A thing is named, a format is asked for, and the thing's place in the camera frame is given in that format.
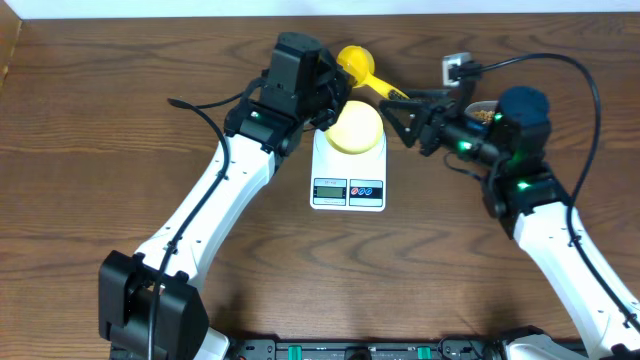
green light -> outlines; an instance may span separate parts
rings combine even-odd
[[[527,183],[526,183],[526,182],[524,182],[524,181],[520,181],[520,182],[518,183],[518,189],[520,189],[520,190],[524,190],[524,189],[528,188],[529,186],[531,186],[531,185],[527,184]]]
[[[465,151],[465,150],[471,150],[473,145],[471,145],[471,143],[467,141],[460,141],[458,143],[458,147],[460,148],[460,150]]]

scale control panel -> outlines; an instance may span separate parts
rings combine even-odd
[[[384,183],[381,180],[316,178],[313,180],[313,205],[317,205],[315,208],[343,206],[342,210],[355,207],[381,211]]]

yellow scoop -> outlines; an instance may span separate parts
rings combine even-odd
[[[375,63],[373,56],[367,49],[361,46],[349,45],[338,54],[338,64],[342,65],[344,70],[356,79],[354,87],[369,86],[375,92],[389,99],[391,95],[408,99],[402,91],[393,85],[373,76]]]

cable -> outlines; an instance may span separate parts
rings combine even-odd
[[[436,351],[438,351],[438,353],[440,354],[440,357],[444,360],[451,360],[448,356],[446,356],[444,354],[444,352],[442,351],[442,346],[444,345],[444,342],[447,340],[455,340],[452,338],[459,338],[462,340],[466,340],[469,342],[469,345],[471,345],[471,350],[473,350],[474,354],[476,355],[476,357],[478,358],[478,360],[484,360],[484,356],[480,355],[480,352],[478,350],[476,350],[476,347],[473,346],[473,343],[471,342],[471,339],[469,339],[468,337],[464,336],[464,335],[450,335],[450,336],[445,336],[442,339],[440,339],[440,341],[438,342],[438,345],[436,346]]]
[[[573,192],[569,199],[569,204],[567,206],[567,213],[566,213],[567,230],[569,231],[569,238],[571,239],[569,245],[573,245],[576,247],[578,254],[580,254],[582,261],[587,266],[587,268],[589,269],[593,277],[596,279],[598,284],[600,284],[600,286],[605,291],[605,293],[607,293],[607,295],[611,298],[611,301],[613,301],[613,303],[618,307],[620,312],[624,315],[625,317],[624,325],[627,326],[627,324],[630,323],[636,329],[636,331],[640,333],[640,323],[638,323],[638,315],[635,313],[632,313],[631,311],[629,311],[629,309],[627,309],[627,307],[624,305],[624,303],[622,303],[618,295],[611,289],[611,287],[609,287],[609,284],[607,284],[607,282],[602,278],[602,275],[600,275],[600,273],[595,268],[595,266],[593,265],[593,263],[591,262],[587,254],[585,253],[584,249],[582,248],[582,245],[580,244],[580,241],[579,241],[580,236],[576,235],[575,229],[573,228],[573,217],[572,217],[573,207],[576,203],[576,200],[578,199],[578,194],[580,193],[580,189],[582,188],[582,185],[585,179],[587,178],[587,174],[589,173],[589,169],[591,168],[593,159],[596,156],[596,151],[598,150],[598,141],[600,138],[600,128],[602,124],[602,105],[600,103],[600,93],[598,92],[598,86],[596,85],[595,81],[593,80],[593,77],[589,73],[589,70],[577,60],[565,55],[551,54],[551,53],[535,53],[535,54],[528,54],[528,55],[512,58],[496,64],[484,66],[479,70],[476,70],[476,72],[483,73],[483,72],[499,69],[503,66],[515,64],[517,62],[530,60],[530,59],[554,59],[554,60],[559,60],[559,61],[563,61],[568,64],[571,64],[575,66],[578,70],[580,70],[584,78],[587,80],[587,83],[589,84],[589,88],[591,89],[591,95],[593,97],[595,125],[593,129],[593,139],[591,141],[591,148],[589,149],[587,160],[584,164],[584,168],[582,169],[582,172],[580,173],[580,176],[578,177],[578,181],[576,182],[576,186],[573,189]]]
[[[193,210],[191,210],[191,212],[189,213],[187,218],[184,220],[182,225],[180,225],[180,228],[178,229],[176,234],[173,236],[173,239],[171,239],[169,244],[167,244],[167,250],[164,254],[164,257],[162,258],[162,262],[160,263],[160,268],[158,269],[158,276],[155,281],[155,286],[153,287],[153,294],[151,298],[151,309],[149,311],[149,337],[147,342],[147,359],[149,360],[153,360],[153,352],[154,352],[154,344],[155,344],[155,336],[156,336],[155,334],[156,319],[158,317],[158,304],[160,302],[160,287],[162,284],[162,278],[164,277],[164,272],[166,271],[167,265],[169,263],[169,258],[171,257],[171,254],[173,254],[174,251],[176,250],[178,241],[182,239],[182,234],[185,232],[189,224],[191,224],[191,221],[196,217],[196,215],[198,214],[198,211],[200,211],[200,209],[202,208],[202,206],[204,206],[207,200],[209,200],[209,197],[211,197],[211,194],[213,194],[213,191],[218,187],[222,179],[225,178],[227,173],[227,168],[229,167],[229,146],[227,145],[227,140],[225,139],[224,134],[222,133],[218,125],[216,125],[213,122],[213,120],[211,120],[211,118],[207,116],[207,114],[202,112],[202,110],[200,110],[199,107],[195,105],[191,105],[188,102],[179,100],[179,99],[167,99],[167,101],[169,101],[169,104],[175,107],[178,107],[181,109],[193,110],[196,114],[200,115],[200,117],[202,117],[211,126],[213,131],[216,132],[218,139],[220,139],[220,146],[222,146],[222,153],[224,154],[224,160],[222,163],[222,168],[220,169],[220,172],[218,172],[218,175],[216,179],[213,181],[213,184],[211,184],[207,192],[205,192],[202,198],[200,199],[200,201],[198,201],[198,204],[196,204],[196,206],[193,208]],[[227,99],[224,101],[220,101],[217,104],[224,105],[231,101],[233,100]]]
[[[445,156],[442,158],[442,162],[444,162],[444,166],[446,166],[447,168],[455,171],[455,172],[459,172],[460,174],[464,174],[467,176],[471,176],[472,178],[474,178],[477,181],[482,181],[482,176],[474,173],[471,170],[467,170],[467,169],[463,169],[463,168],[458,168],[455,166],[451,166],[451,164],[449,164],[448,158],[451,154],[455,154],[453,151],[449,151],[447,154],[445,154]]]

digital kitchen scale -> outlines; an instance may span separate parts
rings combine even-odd
[[[379,121],[378,141],[373,147],[359,154],[338,151],[327,139],[327,133],[316,130],[313,138],[313,162],[311,169],[311,207],[319,210],[382,211],[386,205],[387,176],[387,139],[382,131],[380,115],[365,122],[357,120],[358,125],[368,126],[367,122]],[[373,116],[365,110],[366,116]],[[349,129],[350,136],[376,136],[375,129],[358,132],[358,127]]]

